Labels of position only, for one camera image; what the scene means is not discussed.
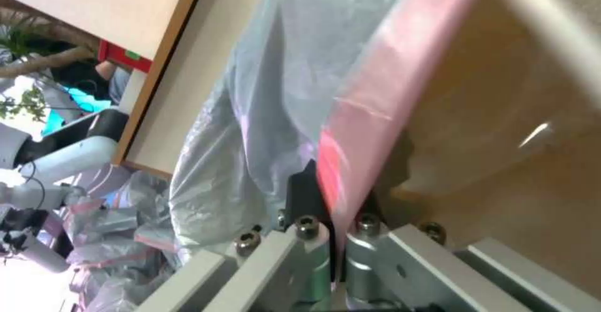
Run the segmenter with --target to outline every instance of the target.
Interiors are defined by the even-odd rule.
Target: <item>plastic bag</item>
[[[91,218],[84,231],[109,233],[138,227],[138,211],[135,207],[99,210]]]
[[[142,225],[136,229],[133,239],[159,250],[171,253],[177,252],[176,235],[173,231],[170,216],[165,216],[158,222]]]
[[[470,2],[399,0],[348,76],[322,130],[317,163],[337,245],[344,245]]]
[[[86,312],[132,312],[171,275],[172,271],[164,269],[148,284],[140,284],[131,278],[110,278],[102,285]]]
[[[140,271],[157,271],[159,253],[142,243],[118,236],[101,242],[77,246],[67,257],[70,264],[81,267],[132,267]]]
[[[171,184],[186,248],[231,241],[284,206],[290,175],[396,0],[262,0],[188,133]]]
[[[135,207],[143,223],[169,214],[167,190],[169,183],[144,171],[137,171],[116,194],[112,207]]]
[[[101,239],[101,233],[89,231],[85,234],[84,229],[103,203],[104,200],[101,198],[77,194],[67,196],[65,199],[66,209],[62,214],[62,226],[74,246],[97,242]]]
[[[103,284],[110,278],[129,278],[134,282],[148,282],[146,276],[135,269],[83,269],[76,277],[72,282],[79,279],[78,287],[69,286],[69,288],[79,293],[79,305],[84,309],[95,299]]]

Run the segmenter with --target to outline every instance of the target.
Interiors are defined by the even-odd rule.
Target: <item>red object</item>
[[[143,58],[136,53],[127,51],[127,49],[121,48],[118,45],[114,45],[105,40],[100,41],[98,60],[111,60],[141,70],[144,73],[148,73],[150,65],[152,64],[151,60]]]

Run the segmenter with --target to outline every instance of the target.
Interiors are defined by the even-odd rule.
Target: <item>person's arm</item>
[[[111,79],[115,70],[116,66],[109,61],[104,61],[96,65],[96,72],[107,81]]]

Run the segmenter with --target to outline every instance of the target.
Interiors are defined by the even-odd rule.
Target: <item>bolt head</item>
[[[283,209],[277,211],[277,227],[283,229],[286,225],[286,213]]]
[[[301,216],[295,222],[296,236],[304,241],[317,237],[319,233],[319,221],[315,216]]]
[[[236,253],[241,257],[248,257],[261,244],[261,235],[254,230],[239,235],[234,241]]]
[[[362,213],[357,219],[357,230],[367,236],[380,233],[380,218],[372,213]]]
[[[436,243],[445,245],[447,231],[442,225],[437,222],[425,222],[419,226],[419,229]]]

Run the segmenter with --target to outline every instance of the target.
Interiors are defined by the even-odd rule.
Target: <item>black cable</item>
[[[34,177],[34,175],[36,175],[36,171],[37,171],[37,166],[36,163],[33,160],[30,160],[30,163],[33,166],[33,171],[31,172],[31,175],[29,175],[26,180],[25,180],[25,184],[27,184],[30,180],[33,180],[34,182],[39,184],[39,187],[41,188],[41,199],[39,200],[39,203],[36,207],[36,210],[38,210],[41,205],[44,203],[44,200],[46,199],[46,188],[44,187],[44,185],[41,183],[41,181],[39,181],[39,179],[37,179],[36,177]]]

